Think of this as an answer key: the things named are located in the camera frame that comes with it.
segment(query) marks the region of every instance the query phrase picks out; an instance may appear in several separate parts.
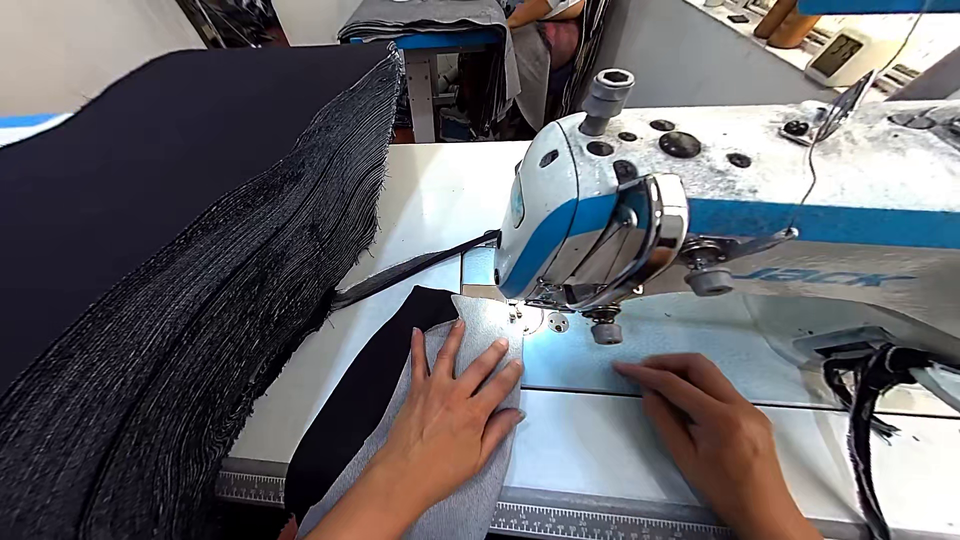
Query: cable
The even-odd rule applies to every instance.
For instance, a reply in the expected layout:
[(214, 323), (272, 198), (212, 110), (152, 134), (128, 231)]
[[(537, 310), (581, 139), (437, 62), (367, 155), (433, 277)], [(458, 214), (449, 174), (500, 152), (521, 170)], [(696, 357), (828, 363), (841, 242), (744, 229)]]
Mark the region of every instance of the cable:
[[(924, 14), (930, 9), (930, 4), (932, 3), (933, 3), (933, 0), (924, 1), (924, 5), (920, 8), (920, 12), (917, 13), (917, 18), (914, 19), (913, 24), (910, 26), (910, 31), (907, 32), (906, 36), (903, 38), (903, 43), (900, 44), (900, 48), (897, 49), (897, 52), (894, 53), (894, 56), (890, 58), (890, 60), (886, 63), (886, 65), (881, 67), (876, 72), (877, 77), (882, 76), (883, 72), (889, 69), (890, 66), (893, 65), (895, 61), (897, 61), (897, 57), (900, 56), (900, 53), (902, 53), (903, 49), (906, 48), (907, 42), (910, 41), (910, 37), (913, 36), (914, 31), (917, 30), (917, 25), (920, 24), (920, 19), (924, 17)], [(820, 124), (820, 127), (817, 128), (817, 133), (813, 136), (813, 140), (810, 141), (810, 147), (807, 148), (806, 150), (806, 154), (804, 158), (806, 160), (807, 168), (810, 169), (810, 176), (811, 176), (810, 187), (806, 190), (806, 193), (804, 194), (804, 197), (800, 200), (800, 203), (796, 205), (796, 207), (794, 208), (793, 214), (790, 216), (790, 222), (789, 222), (789, 225), (787, 225), (787, 228), (792, 228), (794, 226), (794, 224), (797, 221), (797, 217), (800, 214), (800, 209), (804, 206), (804, 204), (806, 204), (806, 200), (810, 197), (810, 193), (813, 193), (813, 188), (817, 185), (817, 169), (813, 165), (813, 148), (817, 145), (818, 142), (820, 142), (824, 138), (827, 138), (827, 133), (826, 133), (827, 126), (829, 126), (832, 123), (833, 114), (836, 112), (836, 109), (837, 109), (837, 101), (833, 100), (833, 103), (830, 106), (830, 110), (827, 113), (827, 116), (824, 118), (824, 123)]]

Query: hand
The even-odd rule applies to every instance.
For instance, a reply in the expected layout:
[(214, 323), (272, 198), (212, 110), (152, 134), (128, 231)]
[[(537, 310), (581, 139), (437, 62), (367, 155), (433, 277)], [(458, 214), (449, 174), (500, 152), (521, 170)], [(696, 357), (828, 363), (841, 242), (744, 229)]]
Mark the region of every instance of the hand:
[(787, 489), (773, 425), (703, 355), (616, 362), (687, 481), (743, 540), (822, 539)]
[(414, 329), (410, 390), (387, 442), (309, 538), (397, 538), (427, 508), (477, 474), (523, 419), (515, 408), (493, 412), (520, 380), (519, 360), (511, 360), (477, 390), (507, 353), (505, 338), (453, 378), (465, 329), (463, 321), (454, 323), (432, 374), (423, 333)]

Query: fabric strip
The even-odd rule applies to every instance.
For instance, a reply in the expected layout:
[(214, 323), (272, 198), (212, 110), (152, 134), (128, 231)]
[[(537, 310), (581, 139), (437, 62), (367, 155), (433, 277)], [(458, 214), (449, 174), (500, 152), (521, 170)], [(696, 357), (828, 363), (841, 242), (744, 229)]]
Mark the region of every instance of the fabric strip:
[[(491, 343), (500, 336), (510, 340), (510, 350), (497, 366), (495, 373), (503, 369), (507, 361), (520, 358), (523, 342), (523, 329), (520, 325), (510, 322), (506, 304), (495, 300), (482, 298), (467, 298), (454, 296), (460, 317), (467, 323), (467, 331), (457, 354), (454, 367), (455, 375), (459, 376), (467, 367), (483, 353)], [(424, 333), (426, 342), (427, 360), (433, 368), (437, 352), (444, 344), (449, 334), (451, 323), (443, 323)], [(363, 447), (337, 478), (326, 495), (314, 505), (300, 525), (300, 538), (304, 537), (323, 518), (337, 501), (347, 492), (371, 457), (386, 442), (390, 426), (393, 424), (410, 386), (410, 357), (407, 356), (403, 372), (396, 384), (396, 389), (387, 406), (383, 418), (376, 429), (364, 442)], [(519, 384), (506, 400), (498, 407), (516, 407), (519, 405)], [(504, 439), (500, 447), (493, 453), (490, 461), (475, 477), (457, 489), (452, 495), (434, 504), (410, 527), (404, 538), (410, 540), (448, 539), (480, 540), (487, 535), (496, 501), (503, 487), (503, 480), (510, 464), (510, 453), (513, 446), (514, 434)]]

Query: industrial sewing machine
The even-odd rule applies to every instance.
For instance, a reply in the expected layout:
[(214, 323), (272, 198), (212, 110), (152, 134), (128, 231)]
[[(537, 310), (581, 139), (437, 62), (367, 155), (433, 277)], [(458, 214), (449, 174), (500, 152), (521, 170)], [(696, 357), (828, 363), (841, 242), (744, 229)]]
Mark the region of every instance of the industrial sewing machine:
[[(798, 364), (882, 341), (957, 362), (960, 102), (860, 106), (868, 77), (832, 106), (656, 117), (622, 110), (633, 83), (599, 73), (585, 112), (517, 165), (493, 271), (506, 298), (579, 312), (616, 345), (634, 298), (807, 297), (755, 316)], [(916, 375), (960, 410), (956, 374)]]

